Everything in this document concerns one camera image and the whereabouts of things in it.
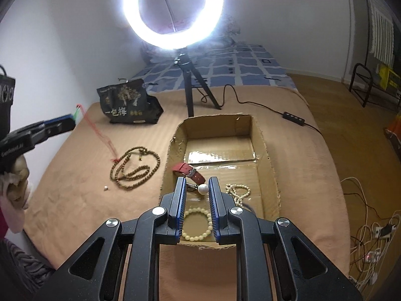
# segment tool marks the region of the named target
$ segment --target pearl necklace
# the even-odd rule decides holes
[[[185,233],[184,230],[182,230],[182,237],[185,238],[187,241],[202,241],[205,237],[209,236],[212,233],[213,230],[213,223],[212,223],[212,215],[210,214],[209,210],[205,208],[190,208],[184,213],[184,219],[187,217],[189,214],[195,214],[195,213],[202,213],[207,217],[207,221],[209,222],[209,226],[207,227],[207,230],[205,233],[199,235],[199,236],[189,236],[187,233]]]
[[[244,195],[238,195],[235,188],[243,188],[247,190],[247,193]],[[251,194],[251,190],[246,185],[232,185],[230,183],[226,184],[226,193],[233,196],[235,205],[238,207],[243,207],[242,199],[248,197]]]

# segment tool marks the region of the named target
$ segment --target tripod leg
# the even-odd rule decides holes
[[[216,109],[221,110],[220,105],[217,103],[215,97],[213,96],[212,92],[210,91],[209,86],[206,84],[205,80],[202,78],[201,74],[199,71],[194,67],[193,64],[191,64],[191,71],[194,74],[195,78],[197,79],[199,85],[202,86],[202,88],[205,90],[206,94],[210,97],[210,100],[213,102],[214,106]]]
[[[182,71],[184,77],[186,107],[188,108],[188,117],[194,116],[194,101],[192,99],[192,79],[189,71]]]

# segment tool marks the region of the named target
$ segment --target wooden floor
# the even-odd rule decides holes
[[[330,149],[340,179],[357,177],[364,189],[368,205],[382,217],[391,217],[401,209],[401,163],[383,129],[396,114],[375,105],[362,108],[346,86],[331,80],[291,75],[300,93],[309,103],[310,110]],[[342,184],[344,193],[358,193],[352,182]],[[365,207],[355,195],[345,195],[351,235],[356,236],[364,224]],[[386,224],[373,210],[368,212],[368,225]],[[370,296],[387,277],[401,253],[401,232],[397,232],[390,245],[374,286],[368,286],[364,297]],[[357,277],[355,266],[352,276]]]

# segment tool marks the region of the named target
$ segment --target tripod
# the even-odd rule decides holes
[[[174,32],[177,31],[175,26],[174,15],[171,11],[170,4],[168,0],[164,0],[167,6],[168,13],[170,15],[171,24],[173,27]],[[192,98],[192,89],[193,88],[203,88],[210,97],[210,100],[213,102],[216,109],[220,110],[221,107],[217,103],[215,97],[213,96],[212,92],[210,91],[209,87],[206,84],[206,81],[202,78],[199,71],[195,68],[194,64],[190,60],[189,56],[185,53],[186,49],[182,49],[180,51],[180,55],[174,60],[174,64],[179,66],[182,70],[182,75],[184,77],[184,84],[185,84],[185,98],[186,98],[186,106],[188,108],[188,117],[194,116],[194,102]],[[197,86],[192,85],[192,74],[195,76],[195,79],[198,81]]]
[[[206,81],[203,79],[199,71],[195,68],[194,64],[187,54],[180,53],[180,55],[174,60],[174,64],[180,67],[180,69],[182,70],[182,75],[184,77],[185,98],[186,107],[188,108],[188,117],[194,116],[194,102],[192,98],[193,88],[203,88],[207,96],[210,97],[210,100],[213,102],[215,108],[218,110],[221,109],[220,105],[217,103],[215,97],[210,91],[210,88],[206,84]],[[198,81],[199,85],[192,85],[192,74],[195,76],[195,79]]]

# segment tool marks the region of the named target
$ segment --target white pearl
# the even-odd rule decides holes
[[[209,187],[208,187],[208,185],[206,185],[206,184],[201,184],[201,185],[199,185],[198,186],[198,192],[201,194],[201,195],[206,195],[208,192],[209,192]]]

